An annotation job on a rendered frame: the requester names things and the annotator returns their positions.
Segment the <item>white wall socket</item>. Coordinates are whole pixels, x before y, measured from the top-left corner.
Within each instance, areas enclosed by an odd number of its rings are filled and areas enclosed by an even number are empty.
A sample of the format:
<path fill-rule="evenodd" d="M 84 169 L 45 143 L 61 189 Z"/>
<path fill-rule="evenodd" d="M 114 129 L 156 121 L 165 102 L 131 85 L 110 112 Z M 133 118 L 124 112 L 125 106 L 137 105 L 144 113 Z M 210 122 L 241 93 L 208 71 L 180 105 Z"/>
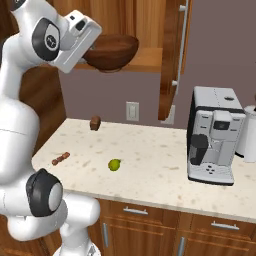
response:
<path fill-rule="evenodd" d="M 170 112 L 168 117 L 162 121 L 162 124 L 168 124 L 168 125 L 173 125 L 174 124 L 174 118 L 175 118 L 175 106 L 172 105 L 170 108 Z"/>

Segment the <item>grey coffee machine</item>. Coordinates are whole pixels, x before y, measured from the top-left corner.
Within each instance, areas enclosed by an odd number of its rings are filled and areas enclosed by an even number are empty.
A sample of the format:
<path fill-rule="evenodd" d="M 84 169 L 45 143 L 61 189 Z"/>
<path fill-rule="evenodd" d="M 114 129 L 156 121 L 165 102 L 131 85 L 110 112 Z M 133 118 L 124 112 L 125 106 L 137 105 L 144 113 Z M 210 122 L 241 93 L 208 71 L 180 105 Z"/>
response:
<path fill-rule="evenodd" d="M 188 179 L 232 186 L 245 112 L 231 88 L 195 86 L 187 126 Z"/>

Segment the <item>wooden base cupboard door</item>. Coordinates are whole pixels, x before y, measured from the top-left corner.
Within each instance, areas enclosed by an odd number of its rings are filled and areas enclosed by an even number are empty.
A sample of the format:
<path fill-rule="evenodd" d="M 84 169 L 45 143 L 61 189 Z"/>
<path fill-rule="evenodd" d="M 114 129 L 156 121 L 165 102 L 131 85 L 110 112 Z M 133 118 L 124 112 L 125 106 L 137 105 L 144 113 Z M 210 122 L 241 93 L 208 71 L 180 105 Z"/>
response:
<path fill-rule="evenodd" d="M 234 238 L 179 231 L 173 256 L 180 238 L 185 237 L 183 256 L 256 256 L 256 243 Z"/>
<path fill-rule="evenodd" d="M 104 245 L 103 223 L 108 225 L 108 248 Z M 102 256 L 172 256 L 176 230 L 139 221 L 104 217 L 89 228 L 89 234 Z"/>

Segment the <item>white wall switch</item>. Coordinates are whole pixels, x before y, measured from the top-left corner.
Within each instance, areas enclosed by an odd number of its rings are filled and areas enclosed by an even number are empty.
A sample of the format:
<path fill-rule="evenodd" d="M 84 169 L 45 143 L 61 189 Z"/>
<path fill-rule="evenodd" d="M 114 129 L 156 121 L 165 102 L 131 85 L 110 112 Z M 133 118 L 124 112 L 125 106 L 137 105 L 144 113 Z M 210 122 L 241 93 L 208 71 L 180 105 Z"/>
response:
<path fill-rule="evenodd" d="M 139 103 L 138 102 L 126 103 L 126 119 L 128 121 L 139 120 Z"/>

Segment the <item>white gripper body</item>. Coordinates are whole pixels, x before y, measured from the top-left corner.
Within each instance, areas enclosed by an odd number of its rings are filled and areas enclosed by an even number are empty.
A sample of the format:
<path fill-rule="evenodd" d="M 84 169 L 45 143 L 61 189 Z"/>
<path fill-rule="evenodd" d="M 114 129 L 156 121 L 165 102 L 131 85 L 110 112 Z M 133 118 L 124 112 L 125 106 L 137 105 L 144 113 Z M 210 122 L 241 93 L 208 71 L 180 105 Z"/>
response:
<path fill-rule="evenodd" d="M 75 67 L 102 32 L 102 28 L 89 17 L 84 17 L 78 25 L 82 25 L 83 28 L 81 30 L 73 28 L 74 45 L 69 50 L 60 50 L 57 58 L 52 62 L 53 66 L 64 73 L 69 73 Z"/>

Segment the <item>green pear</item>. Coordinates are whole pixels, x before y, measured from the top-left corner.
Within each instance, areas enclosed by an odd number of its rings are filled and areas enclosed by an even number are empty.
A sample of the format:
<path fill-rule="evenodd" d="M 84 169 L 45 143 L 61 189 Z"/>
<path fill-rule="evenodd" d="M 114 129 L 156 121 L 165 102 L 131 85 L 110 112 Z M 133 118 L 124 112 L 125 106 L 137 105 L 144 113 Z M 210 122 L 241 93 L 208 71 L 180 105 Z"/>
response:
<path fill-rule="evenodd" d="M 115 172 L 115 171 L 117 171 L 120 168 L 120 163 L 121 163 L 120 159 L 112 159 L 108 163 L 108 168 L 111 171 Z"/>

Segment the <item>brown lump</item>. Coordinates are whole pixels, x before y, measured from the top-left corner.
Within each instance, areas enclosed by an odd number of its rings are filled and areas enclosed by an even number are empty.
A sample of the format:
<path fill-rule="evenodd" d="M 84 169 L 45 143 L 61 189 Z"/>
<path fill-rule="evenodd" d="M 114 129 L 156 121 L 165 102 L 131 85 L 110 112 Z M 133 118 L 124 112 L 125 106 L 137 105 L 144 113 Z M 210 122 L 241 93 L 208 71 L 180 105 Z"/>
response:
<path fill-rule="evenodd" d="M 90 129 L 97 131 L 101 125 L 101 118 L 99 116 L 93 116 L 90 120 Z"/>

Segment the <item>brown kebab skewer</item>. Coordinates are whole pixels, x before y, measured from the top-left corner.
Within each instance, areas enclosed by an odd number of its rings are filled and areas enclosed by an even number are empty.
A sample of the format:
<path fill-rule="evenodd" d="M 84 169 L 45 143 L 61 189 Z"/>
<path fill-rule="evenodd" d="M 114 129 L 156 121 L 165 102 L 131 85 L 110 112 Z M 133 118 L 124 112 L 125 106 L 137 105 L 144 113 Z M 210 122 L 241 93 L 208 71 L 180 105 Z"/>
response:
<path fill-rule="evenodd" d="M 52 165 L 56 166 L 58 163 L 64 161 L 65 159 L 67 159 L 70 156 L 69 152 L 65 152 L 63 153 L 61 156 L 55 158 L 52 160 Z"/>

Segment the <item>open wooden wall cupboard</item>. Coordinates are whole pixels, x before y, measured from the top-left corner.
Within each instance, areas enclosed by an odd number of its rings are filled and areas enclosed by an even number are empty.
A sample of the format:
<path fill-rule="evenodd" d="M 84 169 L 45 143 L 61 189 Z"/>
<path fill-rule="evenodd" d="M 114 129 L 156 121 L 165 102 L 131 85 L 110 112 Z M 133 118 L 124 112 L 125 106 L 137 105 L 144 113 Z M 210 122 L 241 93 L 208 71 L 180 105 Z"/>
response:
<path fill-rule="evenodd" d="M 104 34 L 125 34 L 139 40 L 139 49 L 123 71 L 160 72 L 165 0 L 47 0 L 62 16 L 79 10 L 103 28 Z"/>

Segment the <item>white jug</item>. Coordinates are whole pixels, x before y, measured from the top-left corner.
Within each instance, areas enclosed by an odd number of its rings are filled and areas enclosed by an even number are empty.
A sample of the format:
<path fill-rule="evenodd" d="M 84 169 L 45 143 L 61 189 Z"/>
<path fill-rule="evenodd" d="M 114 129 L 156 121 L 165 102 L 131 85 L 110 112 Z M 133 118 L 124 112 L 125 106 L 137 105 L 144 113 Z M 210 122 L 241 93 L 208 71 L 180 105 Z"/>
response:
<path fill-rule="evenodd" d="M 236 148 L 236 155 L 246 163 L 256 162 L 256 106 L 244 108 L 246 118 Z"/>

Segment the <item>wooden drawer front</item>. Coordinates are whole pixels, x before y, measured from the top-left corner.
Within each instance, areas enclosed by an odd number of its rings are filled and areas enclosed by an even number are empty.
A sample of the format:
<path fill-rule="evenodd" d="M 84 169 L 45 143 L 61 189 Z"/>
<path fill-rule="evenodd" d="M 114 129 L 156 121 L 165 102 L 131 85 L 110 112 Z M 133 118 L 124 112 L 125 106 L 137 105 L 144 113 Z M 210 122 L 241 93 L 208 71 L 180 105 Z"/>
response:
<path fill-rule="evenodd" d="M 236 224 L 240 228 L 240 230 L 235 231 L 216 228 L 211 226 L 211 223 L 213 221 L 228 225 Z M 179 219 L 179 228 L 183 231 L 191 231 L 207 235 L 216 235 L 221 237 L 229 237 L 239 240 L 256 242 L 256 224 L 248 222 L 191 213 L 181 213 Z"/>
<path fill-rule="evenodd" d="M 101 215 L 104 217 L 113 217 L 129 221 L 139 221 L 169 228 L 175 228 L 179 219 L 179 213 L 177 211 L 104 199 L 100 199 L 99 202 L 101 205 Z M 146 209 L 149 214 L 138 215 L 124 212 L 123 208 L 126 206 L 138 210 Z"/>

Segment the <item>brown wooden bowl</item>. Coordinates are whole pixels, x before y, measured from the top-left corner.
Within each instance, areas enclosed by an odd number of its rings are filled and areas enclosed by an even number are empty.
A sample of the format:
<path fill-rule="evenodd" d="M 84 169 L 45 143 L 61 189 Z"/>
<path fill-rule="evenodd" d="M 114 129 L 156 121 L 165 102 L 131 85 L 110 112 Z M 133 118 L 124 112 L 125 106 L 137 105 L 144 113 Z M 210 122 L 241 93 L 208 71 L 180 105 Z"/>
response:
<path fill-rule="evenodd" d="M 130 35 L 100 35 L 83 56 L 86 62 L 101 72 L 119 71 L 136 55 L 139 40 Z"/>

